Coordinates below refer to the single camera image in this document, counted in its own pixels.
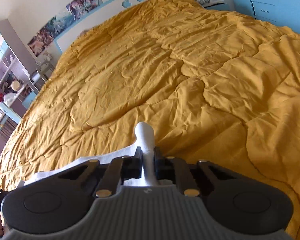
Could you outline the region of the grey stool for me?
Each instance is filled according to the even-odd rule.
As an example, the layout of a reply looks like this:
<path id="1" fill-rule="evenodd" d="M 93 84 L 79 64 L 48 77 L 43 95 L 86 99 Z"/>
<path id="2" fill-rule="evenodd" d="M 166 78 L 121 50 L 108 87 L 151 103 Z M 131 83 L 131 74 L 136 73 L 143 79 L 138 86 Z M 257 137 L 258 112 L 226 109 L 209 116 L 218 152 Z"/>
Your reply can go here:
<path id="1" fill-rule="evenodd" d="M 35 72 L 33 72 L 30 75 L 30 81 L 32 84 L 37 83 L 40 79 L 42 79 L 44 82 L 48 80 L 47 72 L 54 70 L 54 66 L 50 61 L 44 61 Z"/>

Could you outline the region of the mustard yellow quilt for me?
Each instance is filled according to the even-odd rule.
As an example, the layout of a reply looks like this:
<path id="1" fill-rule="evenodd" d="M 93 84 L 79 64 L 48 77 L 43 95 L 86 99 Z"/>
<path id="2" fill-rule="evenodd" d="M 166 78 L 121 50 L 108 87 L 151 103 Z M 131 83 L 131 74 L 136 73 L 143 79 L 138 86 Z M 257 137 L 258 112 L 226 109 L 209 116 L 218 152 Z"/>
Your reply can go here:
<path id="1" fill-rule="evenodd" d="M 300 34 L 194 0 L 147 0 L 80 36 L 9 138 L 0 189 L 105 155 L 150 124 L 163 154 L 278 187 L 300 239 Z"/>

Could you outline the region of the anime poster right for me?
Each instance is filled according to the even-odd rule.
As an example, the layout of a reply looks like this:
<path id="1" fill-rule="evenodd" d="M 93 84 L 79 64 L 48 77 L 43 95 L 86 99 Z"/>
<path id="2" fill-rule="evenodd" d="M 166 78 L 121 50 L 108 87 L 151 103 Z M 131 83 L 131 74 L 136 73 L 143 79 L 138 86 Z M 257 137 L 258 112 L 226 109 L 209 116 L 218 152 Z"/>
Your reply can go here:
<path id="1" fill-rule="evenodd" d="M 102 4 L 102 0 L 73 0 L 66 8 L 73 16 L 74 20 L 77 21 Z"/>

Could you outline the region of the anime poster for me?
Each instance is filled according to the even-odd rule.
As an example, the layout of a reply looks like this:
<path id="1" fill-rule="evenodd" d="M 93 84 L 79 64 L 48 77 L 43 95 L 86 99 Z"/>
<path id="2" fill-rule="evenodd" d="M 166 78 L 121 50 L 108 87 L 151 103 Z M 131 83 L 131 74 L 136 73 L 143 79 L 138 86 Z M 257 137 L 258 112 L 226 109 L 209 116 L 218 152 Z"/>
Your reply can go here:
<path id="1" fill-rule="evenodd" d="M 38 57 L 53 42 L 53 36 L 49 30 L 42 27 L 27 44 L 33 54 Z"/>
<path id="2" fill-rule="evenodd" d="M 70 27 L 74 23 L 75 19 L 72 14 L 64 14 L 60 15 L 57 14 L 53 16 L 46 25 L 44 25 L 44 28 L 50 33 L 50 35 L 53 38 L 56 38 L 58 35 L 60 35 L 65 29 Z"/>
<path id="3" fill-rule="evenodd" d="M 77 21 L 102 4 L 102 0 L 73 0 L 66 8 L 73 16 L 74 20 Z"/>

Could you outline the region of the white blue apple headboard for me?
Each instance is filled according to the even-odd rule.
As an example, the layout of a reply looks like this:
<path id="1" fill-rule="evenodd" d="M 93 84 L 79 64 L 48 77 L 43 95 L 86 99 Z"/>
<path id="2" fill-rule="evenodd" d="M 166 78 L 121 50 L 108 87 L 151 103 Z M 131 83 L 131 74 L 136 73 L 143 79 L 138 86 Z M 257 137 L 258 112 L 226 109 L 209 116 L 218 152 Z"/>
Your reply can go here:
<path id="1" fill-rule="evenodd" d="M 118 13 L 144 1 L 146 0 L 108 0 L 104 2 L 77 20 L 55 39 L 57 51 L 59 53 L 65 52 L 82 31 L 93 28 Z"/>

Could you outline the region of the white Nevada sweatshirt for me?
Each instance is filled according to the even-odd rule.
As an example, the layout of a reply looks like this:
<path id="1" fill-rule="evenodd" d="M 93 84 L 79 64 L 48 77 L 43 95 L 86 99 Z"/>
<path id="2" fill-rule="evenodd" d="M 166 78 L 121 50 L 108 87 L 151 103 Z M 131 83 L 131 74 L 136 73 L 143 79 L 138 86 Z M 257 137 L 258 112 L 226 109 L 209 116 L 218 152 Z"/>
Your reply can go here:
<path id="1" fill-rule="evenodd" d="M 24 185 L 29 185 L 46 177 L 52 176 L 59 172 L 65 171 L 71 167 L 74 167 L 78 164 L 81 164 L 88 160 L 99 160 L 101 164 L 108 164 L 114 158 L 130 156 L 132 157 L 135 154 L 137 147 L 140 147 L 142 150 L 142 160 L 143 168 L 140 179 L 129 179 L 124 182 L 125 186 L 163 186 L 171 185 L 172 181 L 170 180 L 157 180 L 154 172 L 154 148 L 155 148 L 155 138 L 153 128 L 145 123 L 139 122 L 134 129 L 136 141 L 123 149 L 111 152 L 105 155 L 98 155 L 93 157 L 80 157 L 77 160 L 69 163 L 68 165 L 47 172 L 37 172 L 30 179 L 24 182 Z"/>

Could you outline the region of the anime poster left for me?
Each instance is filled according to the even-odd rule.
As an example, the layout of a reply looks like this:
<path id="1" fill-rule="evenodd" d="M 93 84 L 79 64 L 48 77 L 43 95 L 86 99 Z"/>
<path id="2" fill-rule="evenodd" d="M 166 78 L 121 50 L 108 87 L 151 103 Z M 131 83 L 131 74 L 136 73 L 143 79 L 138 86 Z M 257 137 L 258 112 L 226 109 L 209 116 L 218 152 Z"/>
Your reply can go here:
<path id="1" fill-rule="evenodd" d="M 27 44 L 33 54 L 38 57 L 53 42 L 53 36 L 49 30 L 42 27 Z"/>

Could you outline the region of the anime poster middle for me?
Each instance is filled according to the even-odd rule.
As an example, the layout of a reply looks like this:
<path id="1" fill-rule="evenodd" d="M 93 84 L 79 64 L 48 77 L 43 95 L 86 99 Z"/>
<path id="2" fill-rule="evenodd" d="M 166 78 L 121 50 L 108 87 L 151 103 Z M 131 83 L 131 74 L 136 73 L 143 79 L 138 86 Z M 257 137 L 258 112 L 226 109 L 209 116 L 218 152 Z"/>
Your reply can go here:
<path id="1" fill-rule="evenodd" d="M 50 35 L 53 38 L 56 38 L 58 35 L 60 35 L 65 29 L 70 27 L 74 23 L 75 19 L 72 14 L 64 14 L 60 15 L 57 14 L 53 16 L 46 25 L 44 25 L 44 28 L 50 33 Z"/>

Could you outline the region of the grey blue shelf desk unit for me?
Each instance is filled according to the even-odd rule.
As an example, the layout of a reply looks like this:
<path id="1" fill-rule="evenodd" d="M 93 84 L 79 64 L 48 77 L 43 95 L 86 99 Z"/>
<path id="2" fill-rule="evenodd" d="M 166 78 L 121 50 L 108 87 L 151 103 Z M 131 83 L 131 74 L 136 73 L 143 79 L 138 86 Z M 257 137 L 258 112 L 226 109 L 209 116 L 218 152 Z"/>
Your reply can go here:
<path id="1" fill-rule="evenodd" d="M 0 153 L 17 123 L 38 94 L 30 75 L 38 64 L 26 49 L 9 20 L 0 21 Z"/>

